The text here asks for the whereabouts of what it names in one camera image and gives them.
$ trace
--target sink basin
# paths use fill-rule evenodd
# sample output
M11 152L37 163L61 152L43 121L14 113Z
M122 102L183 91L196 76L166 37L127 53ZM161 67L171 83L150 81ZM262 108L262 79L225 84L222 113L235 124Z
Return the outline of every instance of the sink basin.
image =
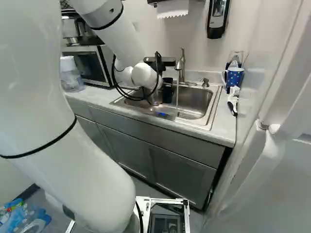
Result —
M179 85L177 106L177 86L174 85L171 103L162 103L162 92L156 91L149 97L149 101L133 101L120 97L110 104L210 130L220 91L221 87L215 85L210 87ZM141 89L131 91L129 94L135 97L143 96Z

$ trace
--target gray cabinet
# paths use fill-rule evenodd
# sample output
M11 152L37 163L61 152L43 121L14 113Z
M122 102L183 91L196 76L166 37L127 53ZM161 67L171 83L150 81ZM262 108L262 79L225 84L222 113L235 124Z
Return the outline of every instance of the gray cabinet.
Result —
M158 147L217 168L225 147L163 129L125 116L90 107L94 121Z
M149 151L155 183L202 209L216 170L153 145Z
M125 169L140 177L153 180L152 164L148 144L98 124L99 129L107 136L116 161Z
M77 119L82 127L82 129L86 132L90 139L110 158L114 159L113 153L111 152L109 142L105 135L102 135L99 131L95 122L85 119L83 117L77 116Z

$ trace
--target black cable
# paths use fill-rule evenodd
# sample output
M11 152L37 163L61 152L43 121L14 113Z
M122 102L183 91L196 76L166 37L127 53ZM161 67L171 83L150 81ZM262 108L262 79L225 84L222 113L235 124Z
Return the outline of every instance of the black cable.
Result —
M139 205L138 205L137 201L135 201L135 204L136 204L136 208L137 208L137 212L138 212L138 217L139 217L140 233L144 233L144 224L142 222L141 211L140 211L140 208L139 208Z
M116 88L116 90L125 98L129 99L129 100L133 100L133 101L141 101L143 100L143 98L138 98L138 97L135 97L135 96L131 96L129 94L127 94L125 91L123 91L121 89L121 87L119 86L117 80L116 80L116 77L115 77L115 71L114 71L114 66L115 66L115 61L116 61L116 56L113 55L113 59L112 59L112 66L111 66L111 79L112 79L112 82Z
M115 62L116 62L116 56L113 55L113 59L112 59L112 67L111 67L111 79L112 79L112 82L116 88L116 90L125 98L129 99L129 100L132 100L132 101L142 101L142 100L147 100L157 89L157 86L158 86L158 83L159 83L159 72L158 72L158 66L157 66L157 63L158 63L158 55L159 53L158 52L155 52L155 63L156 63L156 84L155 84L155 87L153 88L153 90L146 96L144 93L143 93L143 97L135 97L135 96L131 96L129 94L127 94L125 91L123 91L121 89L121 87L119 86L117 80L116 80L116 77L115 77L115 72L114 72L114 69L116 70L115 68Z

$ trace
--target blue mug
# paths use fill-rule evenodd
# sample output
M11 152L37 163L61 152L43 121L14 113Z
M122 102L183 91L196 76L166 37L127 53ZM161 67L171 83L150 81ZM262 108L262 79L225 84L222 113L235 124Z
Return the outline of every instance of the blue mug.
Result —
M223 71L222 79L226 86L226 92L229 94L231 86L240 87L242 83L242 78L244 74L244 69L239 67L229 67L228 70Z

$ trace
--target paper towel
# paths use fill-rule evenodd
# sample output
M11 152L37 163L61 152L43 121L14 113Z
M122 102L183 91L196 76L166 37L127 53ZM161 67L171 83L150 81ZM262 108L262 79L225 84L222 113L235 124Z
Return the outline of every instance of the paper towel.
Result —
M157 3L157 18L170 18L188 14L189 0L165 0Z

